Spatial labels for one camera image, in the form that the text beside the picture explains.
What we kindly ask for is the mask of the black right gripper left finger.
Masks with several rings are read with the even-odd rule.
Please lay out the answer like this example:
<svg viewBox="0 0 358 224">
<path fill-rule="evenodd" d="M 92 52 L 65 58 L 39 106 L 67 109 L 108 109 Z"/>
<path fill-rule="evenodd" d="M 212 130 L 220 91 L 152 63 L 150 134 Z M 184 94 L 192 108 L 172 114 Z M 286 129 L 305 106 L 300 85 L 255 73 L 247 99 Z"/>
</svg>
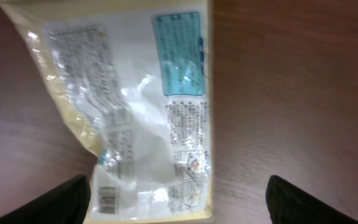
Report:
<svg viewBox="0 0 358 224">
<path fill-rule="evenodd" d="M 83 174 L 0 217 L 0 224 L 83 224 L 91 198 Z"/>
</svg>

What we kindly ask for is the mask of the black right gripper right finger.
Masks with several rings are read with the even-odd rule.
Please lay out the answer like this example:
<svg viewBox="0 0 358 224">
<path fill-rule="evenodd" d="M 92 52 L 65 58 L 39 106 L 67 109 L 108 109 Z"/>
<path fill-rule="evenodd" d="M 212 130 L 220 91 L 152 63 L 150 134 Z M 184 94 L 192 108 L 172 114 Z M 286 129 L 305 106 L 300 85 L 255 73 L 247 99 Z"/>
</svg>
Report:
<svg viewBox="0 0 358 224">
<path fill-rule="evenodd" d="M 268 180 L 265 201 L 273 224 L 358 224 L 277 175 Z"/>
</svg>

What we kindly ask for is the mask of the yellow snack bag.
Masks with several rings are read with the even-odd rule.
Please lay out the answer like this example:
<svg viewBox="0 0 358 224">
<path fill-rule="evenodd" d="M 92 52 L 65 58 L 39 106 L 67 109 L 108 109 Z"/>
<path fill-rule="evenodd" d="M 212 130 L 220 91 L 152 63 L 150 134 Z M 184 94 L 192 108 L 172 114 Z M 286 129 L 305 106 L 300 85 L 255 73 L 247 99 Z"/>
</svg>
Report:
<svg viewBox="0 0 358 224">
<path fill-rule="evenodd" d="M 209 1 L 0 1 L 98 158 L 86 223 L 213 216 Z"/>
</svg>

